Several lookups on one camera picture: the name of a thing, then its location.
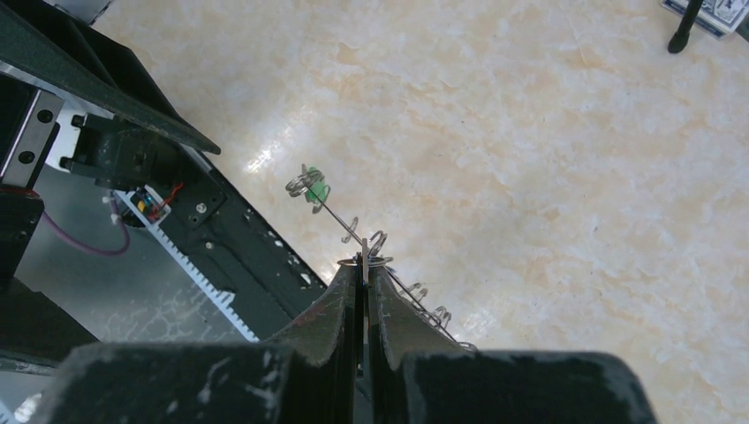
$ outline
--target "beige marble surface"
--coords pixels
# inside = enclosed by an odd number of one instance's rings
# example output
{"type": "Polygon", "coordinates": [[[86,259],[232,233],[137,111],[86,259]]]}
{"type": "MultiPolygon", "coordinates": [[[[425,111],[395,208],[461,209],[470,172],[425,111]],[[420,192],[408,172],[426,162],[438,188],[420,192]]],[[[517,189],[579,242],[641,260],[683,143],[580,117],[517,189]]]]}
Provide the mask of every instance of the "beige marble surface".
{"type": "Polygon", "coordinates": [[[481,348],[625,359],[663,423],[749,422],[749,44],[665,44],[657,0],[117,0],[213,162],[321,277],[352,254],[285,183],[421,281],[481,348]]]}

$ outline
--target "gray floor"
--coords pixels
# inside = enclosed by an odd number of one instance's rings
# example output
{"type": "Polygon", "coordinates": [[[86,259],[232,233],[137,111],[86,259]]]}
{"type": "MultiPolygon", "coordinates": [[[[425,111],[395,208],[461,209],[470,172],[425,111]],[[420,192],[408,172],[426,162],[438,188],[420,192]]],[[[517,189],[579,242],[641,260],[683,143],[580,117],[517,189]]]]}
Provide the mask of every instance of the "gray floor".
{"type": "MultiPolygon", "coordinates": [[[[121,243],[93,180],[45,168],[34,190],[76,238],[101,248],[121,243]]],[[[150,234],[131,236],[127,253],[101,258],[69,247],[40,223],[16,277],[101,340],[244,340],[150,234]]]]}

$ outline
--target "purple cable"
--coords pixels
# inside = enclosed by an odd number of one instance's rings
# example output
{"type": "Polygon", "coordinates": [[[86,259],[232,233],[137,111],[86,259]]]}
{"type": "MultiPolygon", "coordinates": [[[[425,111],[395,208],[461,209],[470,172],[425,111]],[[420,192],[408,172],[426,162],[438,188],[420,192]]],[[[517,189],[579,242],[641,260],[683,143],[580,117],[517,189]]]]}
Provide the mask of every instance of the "purple cable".
{"type": "Polygon", "coordinates": [[[91,247],[91,246],[81,243],[80,241],[73,238],[73,236],[65,232],[65,230],[60,228],[60,226],[57,225],[54,221],[52,221],[52,218],[49,215],[47,215],[46,211],[42,212],[42,221],[47,223],[50,229],[61,240],[63,240],[68,245],[75,247],[81,252],[85,252],[87,254],[95,254],[97,256],[107,256],[107,257],[119,256],[120,254],[127,252],[127,249],[130,247],[130,233],[127,232],[127,227],[125,227],[125,223],[122,222],[122,216],[120,216],[119,214],[119,208],[117,207],[117,200],[115,200],[115,194],[112,191],[107,191],[106,194],[110,198],[111,213],[113,215],[117,215],[117,226],[122,231],[122,237],[125,240],[122,247],[118,248],[117,250],[102,250],[102,249],[97,249],[95,247],[91,247]]]}

